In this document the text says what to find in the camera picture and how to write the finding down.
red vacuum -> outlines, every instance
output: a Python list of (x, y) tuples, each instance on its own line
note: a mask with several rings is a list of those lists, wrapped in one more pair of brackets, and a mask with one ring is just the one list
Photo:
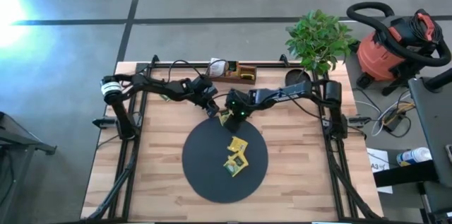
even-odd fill
[[(379, 21), (356, 11), (373, 8), (382, 11)], [(391, 94), (398, 86), (408, 86), (425, 66), (444, 66), (451, 61), (451, 52), (443, 40), (441, 27), (424, 10), (414, 16), (395, 16), (393, 9), (380, 2), (362, 2), (352, 5), (347, 16), (375, 29), (361, 42), (351, 46), (357, 53), (362, 75), (357, 80), (360, 88), (374, 81), (392, 81), (382, 94)], [(436, 50), (439, 58), (432, 57)]]

white paper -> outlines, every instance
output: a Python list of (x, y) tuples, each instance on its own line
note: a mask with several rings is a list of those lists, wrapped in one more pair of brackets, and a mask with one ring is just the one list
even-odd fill
[[(375, 149), (372, 149), (372, 148), (368, 148), (367, 152), (368, 152), (368, 155), (369, 155), (369, 160), (370, 160), (370, 165), (372, 167), (372, 172), (380, 172), (380, 171), (389, 169), (388, 153), (386, 151), (380, 151), (380, 150), (375, 150)], [(392, 186), (379, 187), (379, 188), (376, 188), (376, 190), (379, 191), (379, 192), (383, 192), (383, 193), (389, 193), (389, 194), (393, 193), (393, 187)]]

black circular board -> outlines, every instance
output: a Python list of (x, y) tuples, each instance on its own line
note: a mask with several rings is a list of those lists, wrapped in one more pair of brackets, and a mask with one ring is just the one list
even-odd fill
[[(232, 136), (248, 142), (244, 155), (249, 166), (235, 177), (223, 167), (227, 157), (234, 154), (227, 149)], [(233, 134), (214, 117), (201, 122), (189, 134), (182, 152), (182, 166), (199, 196), (212, 202), (232, 203), (251, 195), (262, 183), (268, 166), (267, 146), (249, 122), (242, 122)]]

vacuum hose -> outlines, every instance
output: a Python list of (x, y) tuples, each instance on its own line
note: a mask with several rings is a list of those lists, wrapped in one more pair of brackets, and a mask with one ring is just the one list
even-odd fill
[(365, 8), (380, 10), (386, 17), (394, 15), (392, 8), (381, 2), (362, 2), (351, 5), (351, 7), (347, 9), (347, 16), (357, 22), (374, 28), (379, 33), (382, 33), (382, 35), (385, 37), (385, 40), (383, 40), (385, 44), (392, 48), (397, 55), (400, 55), (405, 59), (421, 63), (421, 65), (424, 66), (444, 66), (451, 61), (451, 52), (449, 51), (449, 48), (447, 47), (443, 39), (439, 40), (438, 45), (436, 46), (439, 58), (425, 57), (421, 54), (411, 52), (397, 42), (397, 40), (389, 32), (389, 29), (382, 22), (369, 16), (364, 16), (362, 14), (356, 13), (356, 11)]

concrete floor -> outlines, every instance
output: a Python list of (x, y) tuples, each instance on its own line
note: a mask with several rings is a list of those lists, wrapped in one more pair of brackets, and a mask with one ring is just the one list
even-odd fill
[[(22, 13), (14, 11), (17, 6), (5, 6), (6, 10), (0, 11), (0, 19), (127, 18), (131, 3), (131, 0), (18, 1)], [(386, 2), (400, 15), (411, 15), (419, 8), (432, 15), (452, 14), (450, 0), (140, 0), (136, 17), (300, 16), (317, 8), (344, 16), (349, 5), (360, 1)], [(439, 23), (446, 42), (452, 45), (452, 22)], [(371, 32), (365, 25), (347, 24), (358, 39)], [(284, 30), (287, 25), (290, 24), (135, 25), (125, 60), (149, 61), (154, 54), (161, 60), (210, 57), (275, 60), (279, 54), (287, 53), (284, 46), (288, 38)], [(35, 154), (12, 223), (57, 223), (79, 218), (99, 134), (91, 121), (100, 117), (105, 108), (98, 83), (114, 70), (123, 31), (123, 25), (0, 29), (0, 34), (5, 34), (3, 38), (12, 33), (20, 34), (14, 43), (0, 46), (3, 85), (0, 110), (43, 141), (58, 145), (56, 155)], [(356, 59), (349, 59), (347, 67), (354, 83), (359, 75)], [(434, 75), (444, 69), (425, 69), (422, 74)], [(381, 98), (377, 90), (367, 92), (384, 108), (396, 100), (401, 90), (387, 98)], [(366, 101), (359, 92), (355, 97)], [(358, 105), (358, 110), (363, 115), (376, 115), (367, 106)], [(411, 112), (410, 116), (413, 126), (406, 137), (393, 138), (381, 133), (367, 139), (368, 147), (425, 146), (416, 112)], [(410, 187), (397, 187), (394, 195), (381, 195), (381, 200), (385, 215), (394, 220), (412, 220), (407, 219), (408, 216), (418, 212), (415, 210), (417, 195)]]

